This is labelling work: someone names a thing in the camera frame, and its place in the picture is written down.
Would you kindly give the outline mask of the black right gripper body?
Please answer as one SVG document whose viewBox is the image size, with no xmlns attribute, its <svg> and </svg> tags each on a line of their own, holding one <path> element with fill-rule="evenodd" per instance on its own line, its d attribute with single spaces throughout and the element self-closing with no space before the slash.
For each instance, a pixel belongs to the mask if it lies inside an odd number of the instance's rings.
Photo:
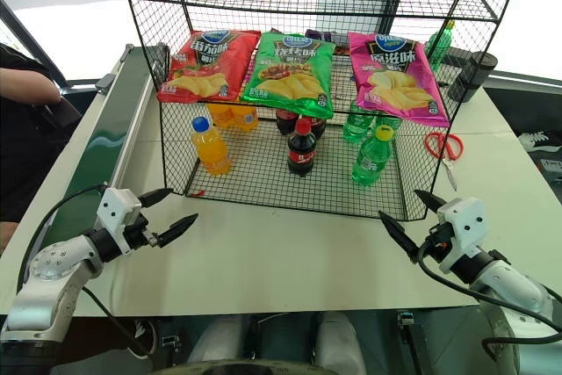
<svg viewBox="0 0 562 375">
<path fill-rule="evenodd" d="M 449 222 L 438 223 L 420 246 L 421 256 L 446 257 L 452 249 L 453 227 Z"/>
</svg>

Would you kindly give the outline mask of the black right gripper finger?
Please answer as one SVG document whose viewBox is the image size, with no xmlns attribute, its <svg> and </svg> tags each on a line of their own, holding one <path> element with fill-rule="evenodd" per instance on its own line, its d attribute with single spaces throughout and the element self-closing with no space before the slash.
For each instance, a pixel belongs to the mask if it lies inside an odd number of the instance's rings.
<svg viewBox="0 0 562 375">
<path fill-rule="evenodd" d="M 383 211 L 379 211 L 378 215 L 391 238 L 402 248 L 412 263 L 417 263 L 419 247 L 406 234 L 404 227 L 392 216 L 384 213 Z"/>
<path fill-rule="evenodd" d="M 438 197 L 430 191 L 414 190 L 414 193 L 422 201 L 422 203 L 436 215 L 439 214 L 439 209 L 447 204 L 444 199 Z"/>
</svg>

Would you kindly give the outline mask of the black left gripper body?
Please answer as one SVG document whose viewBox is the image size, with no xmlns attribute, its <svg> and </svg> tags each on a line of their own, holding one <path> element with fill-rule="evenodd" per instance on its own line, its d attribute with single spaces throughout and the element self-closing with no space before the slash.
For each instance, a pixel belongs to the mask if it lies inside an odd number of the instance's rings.
<svg viewBox="0 0 562 375">
<path fill-rule="evenodd" d="M 148 231 L 148 220 L 142 213 L 137 215 L 133 223 L 125 226 L 124 238 L 130 249 L 158 245 L 156 234 Z"/>
</svg>

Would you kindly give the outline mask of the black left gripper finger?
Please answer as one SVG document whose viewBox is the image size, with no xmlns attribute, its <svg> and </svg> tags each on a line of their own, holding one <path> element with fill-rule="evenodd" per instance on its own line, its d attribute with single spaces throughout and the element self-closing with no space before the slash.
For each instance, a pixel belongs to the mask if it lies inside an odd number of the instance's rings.
<svg viewBox="0 0 562 375">
<path fill-rule="evenodd" d="M 157 245 L 160 248 L 164 248 L 177 238 L 181 237 L 194 224 L 197 218 L 198 214 L 194 213 L 192 215 L 183 217 L 182 219 L 170 225 L 168 230 L 156 236 Z"/>
<path fill-rule="evenodd" d="M 139 201 L 142 208 L 149 208 L 165 199 L 173 190 L 170 188 L 159 188 L 139 196 Z"/>
</svg>

